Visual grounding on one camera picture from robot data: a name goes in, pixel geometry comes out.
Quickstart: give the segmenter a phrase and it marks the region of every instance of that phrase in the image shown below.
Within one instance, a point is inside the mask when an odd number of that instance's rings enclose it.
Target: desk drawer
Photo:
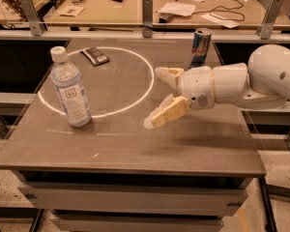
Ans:
[[[52,222],[63,231],[79,232],[218,232],[223,223],[220,219],[192,217],[138,217],[53,215]]]
[[[233,216],[244,189],[164,188],[28,183],[20,191],[39,209],[116,213]]]

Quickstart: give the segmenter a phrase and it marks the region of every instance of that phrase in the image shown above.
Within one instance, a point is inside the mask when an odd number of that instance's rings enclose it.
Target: white bottle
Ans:
[[[89,103],[77,66],[69,60],[63,46],[50,50],[52,61],[51,79],[65,110],[70,125],[81,127],[91,120]]]

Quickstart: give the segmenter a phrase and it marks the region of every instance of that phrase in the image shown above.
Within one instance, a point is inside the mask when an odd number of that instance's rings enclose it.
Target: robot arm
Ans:
[[[156,74],[177,90],[179,97],[165,99],[145,119],[144,127],[156,128],[184,116],[189,108],[206,109],[215,103],[265,109],[290,100],[290,49],[268,44],[257,48],[246,64],[210,68],[156,68]]]

